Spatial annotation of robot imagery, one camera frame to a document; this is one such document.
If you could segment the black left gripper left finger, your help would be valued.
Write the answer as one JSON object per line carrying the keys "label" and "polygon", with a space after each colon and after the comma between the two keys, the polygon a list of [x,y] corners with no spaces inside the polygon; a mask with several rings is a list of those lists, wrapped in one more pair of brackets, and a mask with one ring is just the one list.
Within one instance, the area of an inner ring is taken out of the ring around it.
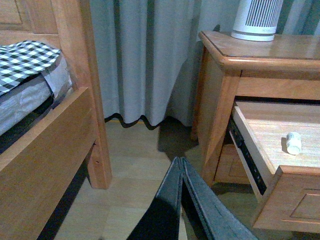
{"label": "black left gripper left finger", "polygon": [[180,159],[175,157],[150,206],[127,238],[177,240],[180,229],[182,186]]}

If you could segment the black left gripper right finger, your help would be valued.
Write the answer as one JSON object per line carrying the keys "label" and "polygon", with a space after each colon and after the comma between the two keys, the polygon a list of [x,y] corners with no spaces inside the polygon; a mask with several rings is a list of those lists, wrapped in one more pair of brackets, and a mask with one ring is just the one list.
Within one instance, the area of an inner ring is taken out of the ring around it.
{"label": "black left gripper right finger", "polygon": [[256,240],[257,237],[235,217],[205,183],[186,158],[180,158],[183,183],[195,215],[209,240]]}

